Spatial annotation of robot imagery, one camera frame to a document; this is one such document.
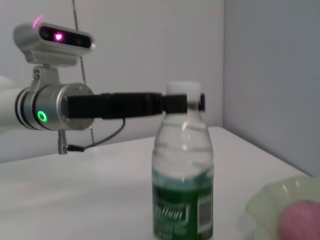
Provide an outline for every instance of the white bottle cap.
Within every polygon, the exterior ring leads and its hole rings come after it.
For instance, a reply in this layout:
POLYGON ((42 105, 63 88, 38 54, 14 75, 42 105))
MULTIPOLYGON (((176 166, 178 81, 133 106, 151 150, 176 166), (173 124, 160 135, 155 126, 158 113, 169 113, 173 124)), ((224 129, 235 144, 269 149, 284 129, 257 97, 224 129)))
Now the white bottle cap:
POLYGON ((166 85, 166 94, 186 94, 188 103, 198 103, 201 98, 201 85, 196 81, 172 81, 166 85))

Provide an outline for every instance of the pink ball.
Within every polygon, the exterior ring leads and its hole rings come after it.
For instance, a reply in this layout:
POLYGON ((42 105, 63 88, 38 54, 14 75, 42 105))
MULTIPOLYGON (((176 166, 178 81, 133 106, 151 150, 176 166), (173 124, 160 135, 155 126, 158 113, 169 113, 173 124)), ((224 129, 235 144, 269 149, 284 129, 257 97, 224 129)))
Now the pink ball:
POLYGON ((320 240, 320 203, 299 201, 288 206, 278 224, 281 240, 320 240))

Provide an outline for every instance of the camera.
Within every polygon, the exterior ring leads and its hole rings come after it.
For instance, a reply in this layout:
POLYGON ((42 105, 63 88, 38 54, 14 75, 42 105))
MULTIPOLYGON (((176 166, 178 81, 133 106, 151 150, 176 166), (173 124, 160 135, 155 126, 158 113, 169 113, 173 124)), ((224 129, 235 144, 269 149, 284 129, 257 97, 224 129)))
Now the camera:
POLYGON ((95 47, 90 34, 45 22, 17 26, 13 40, 28 63, 61 67, 76 65, 95 47))

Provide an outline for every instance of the green light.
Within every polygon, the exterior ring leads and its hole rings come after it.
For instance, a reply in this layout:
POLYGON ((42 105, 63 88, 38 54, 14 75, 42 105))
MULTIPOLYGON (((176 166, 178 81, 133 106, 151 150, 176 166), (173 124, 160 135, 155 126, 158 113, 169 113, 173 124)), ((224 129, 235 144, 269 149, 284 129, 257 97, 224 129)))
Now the green light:
POLYGON ((38 111, 38 118, 44 123, 48 121, 47 115, 43 111, 38 111))

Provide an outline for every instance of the barcode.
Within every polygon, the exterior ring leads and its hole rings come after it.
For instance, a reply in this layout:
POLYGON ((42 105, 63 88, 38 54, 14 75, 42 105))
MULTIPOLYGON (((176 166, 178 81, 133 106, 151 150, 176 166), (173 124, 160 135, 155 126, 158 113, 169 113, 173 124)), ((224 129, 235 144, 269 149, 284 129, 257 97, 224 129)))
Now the barcode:
POLYGON ((213 200, 212 197, 198 202, 198 233, 209 230, 213 224, 213 200))

